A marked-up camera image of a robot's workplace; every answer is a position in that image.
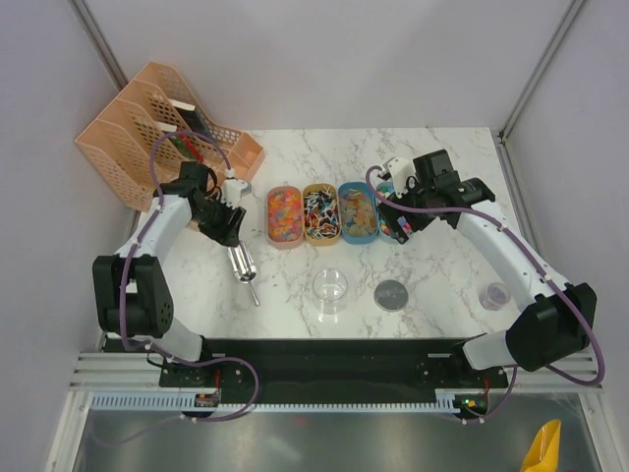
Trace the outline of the metal candy scoop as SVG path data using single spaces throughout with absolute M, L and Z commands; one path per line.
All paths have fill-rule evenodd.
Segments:
M 228 248 L 227 251 L 236 279 L 250 288 L 255 306 L 259 307 L 259 297 L 254 287 L 257 267 L 250 251 L 244 242 L 240 242 L 237 247 Z

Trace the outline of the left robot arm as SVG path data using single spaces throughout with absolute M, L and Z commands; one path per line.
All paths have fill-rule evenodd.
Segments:
M 148 218 L 111 256 L 92 264 L 99 327 L 120 337 L 128 351 L 153 351 L 182 364 L 182 376 L 205 386 L 215 376 L 214 361 L 203 355 L 204 338 L 175 316 L 162 263 L 189 224 L 217 244 L 235 248 L 246 210 L 240 206 L 251 184 L 233 172 L 212 194 L 211 170 L 186 161 L 177 179 L 157 186 Z

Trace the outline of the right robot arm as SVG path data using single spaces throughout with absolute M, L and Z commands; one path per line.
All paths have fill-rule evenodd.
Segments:
M 511 327 L 483 333 L 460 344 L 450 362 L 457 384 L 475 385 L 493 367 L 548 369 L 574 384 L 587 381 L 569 375 L 557 362 L 592 348 L 599 384 L 605 361 L 593 330 L 597 295 L 587 283 L 574 284 L 554 270 L 508 220 L 493 191 L 479 178 L 462 180 L 454 170 L 436 174 L 411 168 L 395 171 L 376 165 L 366 176 L 393 186 L 377 195 L 377 211 L 394 239 L 404 244 L 411 234 L 441 219 L 463 235 L 487 260 L 509 289 L 520 314 Z

